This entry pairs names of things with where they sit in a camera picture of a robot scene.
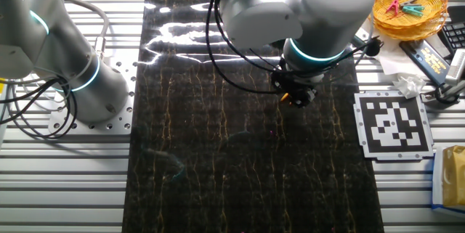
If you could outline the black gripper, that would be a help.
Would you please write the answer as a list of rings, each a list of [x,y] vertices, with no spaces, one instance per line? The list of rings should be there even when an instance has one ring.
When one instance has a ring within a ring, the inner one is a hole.
[[[271,73],[270,77],[272,86],[282,94],[280,102],[306,107],[316,98],[316,90],[311,85],[298,83],[284,73]]]

